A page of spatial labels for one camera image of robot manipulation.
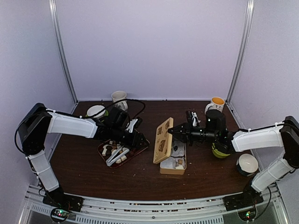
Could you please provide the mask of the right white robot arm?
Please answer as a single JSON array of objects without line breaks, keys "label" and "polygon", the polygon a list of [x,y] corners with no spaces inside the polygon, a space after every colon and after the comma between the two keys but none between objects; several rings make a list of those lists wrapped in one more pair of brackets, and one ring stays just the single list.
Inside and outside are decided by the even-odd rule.
[{"label": "right white robot arm", "polygon": [[282,147],[284,152],[266,169],[255,175],[240,194],[240,203],[251,205],[263,190],[299,167],[299,124],[293,116],[282,122],[257,129],[239,129],[231,132],[222,112],[212,109],[205,113],[206,125],[198,124],[197,114],[186,112],[187,122],[168,129],[175,139],[193,144],[211,142],[213,149],[225,155],[251,149]]}]

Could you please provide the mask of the bear print tin lid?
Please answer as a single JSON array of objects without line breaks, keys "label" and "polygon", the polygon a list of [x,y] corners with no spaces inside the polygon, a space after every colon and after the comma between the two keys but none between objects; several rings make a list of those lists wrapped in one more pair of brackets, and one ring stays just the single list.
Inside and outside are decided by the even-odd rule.
[{"label": "bear print tin lid", "polygon": [[159,164],[171,155],[172,135],[168,132],[173,128],[173,118],[169,117],[156,130],[153,163]]}]

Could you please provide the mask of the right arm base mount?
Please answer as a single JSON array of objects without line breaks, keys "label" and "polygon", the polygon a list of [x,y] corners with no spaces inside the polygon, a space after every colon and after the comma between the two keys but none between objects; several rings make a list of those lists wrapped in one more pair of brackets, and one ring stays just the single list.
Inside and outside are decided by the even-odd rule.
[{"label": "right arm base mount", "polygon": [[253,221],[257,217],[256,206],[263,201],[262,196],[250,196],[244,193],[223,198],[226,211],[237,211],[239,218],[245,222]]}]

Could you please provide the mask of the white handled metal tongs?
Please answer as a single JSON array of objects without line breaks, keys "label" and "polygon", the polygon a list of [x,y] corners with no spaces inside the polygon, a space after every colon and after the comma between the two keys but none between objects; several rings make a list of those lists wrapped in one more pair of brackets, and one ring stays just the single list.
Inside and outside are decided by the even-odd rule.
[{"label": "white handled metal tongs", "polygon": [[121,159],[122,156],[125,156],[130,151],[129,148],[119,146],[116,150],[111,153],[111,156],[106,160],[106,165],[110,167],[117,160]]}]

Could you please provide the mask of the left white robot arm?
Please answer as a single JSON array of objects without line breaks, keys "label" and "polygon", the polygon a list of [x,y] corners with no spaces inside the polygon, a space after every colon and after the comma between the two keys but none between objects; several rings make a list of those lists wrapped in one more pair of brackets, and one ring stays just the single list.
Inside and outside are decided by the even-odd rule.
[{"label": "left white robot arm", "polygon": [[144,134],[137,130],[141,123],[140,117],[130,118],[125,110],[115,106],[112,106],[107,116],[98,118],[96,114],[83,117],[58,112],[37,103],[16,128],[14,143],[28,160],[49,200],[57,207],[63,207],[67,203],[67,196],[45,155],[46,137],[58,134],[102,142],[115,141],[119,146],[108,158],[107,164],[110,166],[122,156],[135,155],[149,146]]}]

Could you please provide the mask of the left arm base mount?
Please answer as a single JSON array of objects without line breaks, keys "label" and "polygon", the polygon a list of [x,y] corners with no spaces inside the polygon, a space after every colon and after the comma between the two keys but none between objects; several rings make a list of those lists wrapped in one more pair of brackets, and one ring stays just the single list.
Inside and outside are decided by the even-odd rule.
[{"label": "left arm base mount", "polygon": [[59,224],[74,216],[75,212],[80,212],[83,200],[82,197],[71,195],[64,195],[61,202],[56,202],[49,196],[43,197],[43,203],[53,207],[50,211],[50,218]]}]

